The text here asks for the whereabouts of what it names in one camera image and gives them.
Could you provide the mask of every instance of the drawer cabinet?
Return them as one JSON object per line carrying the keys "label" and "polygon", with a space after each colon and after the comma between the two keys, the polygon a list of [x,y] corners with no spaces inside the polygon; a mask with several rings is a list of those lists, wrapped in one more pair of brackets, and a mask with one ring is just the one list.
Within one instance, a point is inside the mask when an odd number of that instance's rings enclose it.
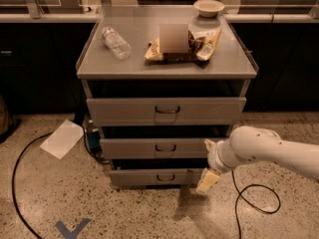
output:
{"label": "drawer cabinet", "polygon": [[[78,77],[111,164],[112,184],[197,184],[208,167],[204,140],[229,136],[246,103],[256,76],[246,53],[223,18],[202,24],[191,6],[113,6],[106,15],[79,60]],[[197,31],[221,28],[212,61],[145,62],[148,42],[143,40],[153,39],[159,24],[174,20]],[[123,31],[133,50],[127,60],[116,61],[103,47],[100,33],[106,25],[119,31],[130,26]]]}

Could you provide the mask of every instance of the terrazzo floor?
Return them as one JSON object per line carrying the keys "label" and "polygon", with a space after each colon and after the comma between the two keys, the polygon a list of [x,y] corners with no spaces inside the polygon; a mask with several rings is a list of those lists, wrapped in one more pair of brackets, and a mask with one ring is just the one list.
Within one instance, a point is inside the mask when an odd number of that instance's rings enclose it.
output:
{"label": "terrazzo floor", "polygon": [[[54,131],[73,115],[19,116],[20,127],[0,144],[0,238],[36,238],[19,219],[13,204],[11,179],[23,148],[36,137]],[[277,131],[283,139],[319,144],[318,113],[244,113],[240,124]],[[187,186],[117,189],[107,165],[95,162],[79,142],[58,159],[33,143],[18,166],[15,188],[20,211],[46,239],[98,238],[238,238],[235,191],[231,173],[221,176],[207,196]],[[239,189],[259,183],[274,189],[281,208],[262,214],[238,201],[242,238],[319,238],[319,184],[274,163],[260,162],[235,170]],[[244,193],[266,210],[277,207],[269,191]]]}

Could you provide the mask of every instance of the white robotic arm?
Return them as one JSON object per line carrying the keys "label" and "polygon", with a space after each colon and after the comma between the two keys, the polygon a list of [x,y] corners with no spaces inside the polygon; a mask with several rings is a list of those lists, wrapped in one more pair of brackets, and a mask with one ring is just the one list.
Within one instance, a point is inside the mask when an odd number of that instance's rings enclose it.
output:
{"label": "white robotic arm", "polygon": [[273,130],[241,126],[229,139],[205,141],[208,164],[197,186],[198,193],[207,190],[220,174],[234,170],[238,165],[270,161],[319,182],[319,145],[287,141]]}

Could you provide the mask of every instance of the white bowl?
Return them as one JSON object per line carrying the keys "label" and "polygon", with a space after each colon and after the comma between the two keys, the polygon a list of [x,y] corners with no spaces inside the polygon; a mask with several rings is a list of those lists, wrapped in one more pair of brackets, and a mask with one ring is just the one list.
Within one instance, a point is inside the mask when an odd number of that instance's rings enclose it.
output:
{"label": "white bowl", "polygon": [[215,17],[225,6],[215,0],[198,0],[193,7],[198,10],[200,16],[210,18]]}

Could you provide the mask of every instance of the plastic bottle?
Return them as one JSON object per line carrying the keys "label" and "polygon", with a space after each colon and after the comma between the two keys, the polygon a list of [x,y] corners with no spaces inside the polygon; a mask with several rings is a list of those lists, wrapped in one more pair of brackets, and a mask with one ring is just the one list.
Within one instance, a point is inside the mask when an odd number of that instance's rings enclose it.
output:
{"label": "plastic bottle", "polygon": [[130,44],[112,27],[103,28],[102,39],[104,45],[110,48],[118,59],[124,60],[131,55]]}

